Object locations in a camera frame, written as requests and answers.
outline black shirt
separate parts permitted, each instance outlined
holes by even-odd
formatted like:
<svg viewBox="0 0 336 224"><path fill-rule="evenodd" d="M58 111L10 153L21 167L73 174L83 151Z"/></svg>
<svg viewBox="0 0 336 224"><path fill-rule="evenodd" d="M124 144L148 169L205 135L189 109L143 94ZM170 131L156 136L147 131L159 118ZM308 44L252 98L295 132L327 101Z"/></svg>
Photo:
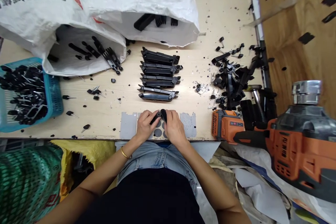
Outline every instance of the black shirt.
<svg viewBox="0 0 336 224"><path fill-rule="evenodd" d="M204 223L189 181L169 170L143 169L94 201L76 224Z"/></svg>

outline gold bracelet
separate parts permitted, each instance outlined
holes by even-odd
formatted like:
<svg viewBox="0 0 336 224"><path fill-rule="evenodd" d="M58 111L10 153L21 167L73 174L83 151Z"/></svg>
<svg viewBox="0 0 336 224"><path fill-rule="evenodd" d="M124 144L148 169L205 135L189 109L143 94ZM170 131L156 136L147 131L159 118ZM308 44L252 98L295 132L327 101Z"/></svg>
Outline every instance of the gold bracelet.
<svg viewBox="0 0 336 224"><path fill-rule="evenodd" d="M132 158L132 155L131 155L131 157L126 156L126 154L125 154L124 151L122 150L123 147L121 147L120 149L121 149L121 153L124 155L125 158L127 158L127 159L131 159L131 158Z"/></svg>

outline orange power tool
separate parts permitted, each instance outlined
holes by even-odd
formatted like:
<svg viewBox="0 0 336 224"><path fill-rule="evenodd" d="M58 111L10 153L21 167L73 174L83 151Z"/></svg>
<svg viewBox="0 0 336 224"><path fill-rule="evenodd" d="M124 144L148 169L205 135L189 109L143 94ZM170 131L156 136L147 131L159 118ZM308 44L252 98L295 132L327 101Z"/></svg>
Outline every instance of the orange power tool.
<svg viewBox="0 0 336 224"><path fill-rule="evenodd" d="M293 85L294 104L267 128L244 131L233 111L212 113L212 135L229 144L268 151L273 171L292 186L336 203L336 120L317 106L321 81Z"/></svg>

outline left hand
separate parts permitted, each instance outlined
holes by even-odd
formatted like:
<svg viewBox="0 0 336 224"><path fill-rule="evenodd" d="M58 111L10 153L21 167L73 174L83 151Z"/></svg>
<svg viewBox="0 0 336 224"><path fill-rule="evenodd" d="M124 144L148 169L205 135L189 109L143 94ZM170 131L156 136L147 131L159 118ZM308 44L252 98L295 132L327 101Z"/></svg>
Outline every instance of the left hand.
<svg viewBox="0 0 336 224"><path fill-rule="evenodd" d="M152 121L156 113L158 113L158 110L154 111L153 113L150 112L149 110L145 110L139 116L138 128L136 130L135 136L141 141L141 143L144 143L149 138L149 136L159 123L161 117L157 118L153 122L153 124L150 125L150 122Z"/></svg>

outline hand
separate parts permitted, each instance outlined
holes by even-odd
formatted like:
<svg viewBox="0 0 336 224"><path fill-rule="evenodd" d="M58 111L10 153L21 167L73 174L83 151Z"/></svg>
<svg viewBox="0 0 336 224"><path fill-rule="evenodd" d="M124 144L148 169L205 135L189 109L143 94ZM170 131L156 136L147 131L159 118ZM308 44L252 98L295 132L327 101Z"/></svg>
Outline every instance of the hand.
<svg viewBox="0 0 336 224"><path fill-rule="evenodd" d="M178 113L175 110L166 110L167 123L164 124L164 130L169 141L177 146L184 143L189 143L184 132L184 126L181 122Z"/></svg>
<svg viewBox="0 0 336 224"><path fill-rule="evenodd" d="M153 113L150 112L149 110L145 110L139 116L138 128L136 130L135 136L139 139L139 141L141 141L141 143L144 143L149 138L149 136L151 135L151 133L153 132L153 130L159 123L161 117L157 118L153 122L153 124L150 125L150 122L152 121L156 113L158 113L158 110L156 110Z"/></svg>

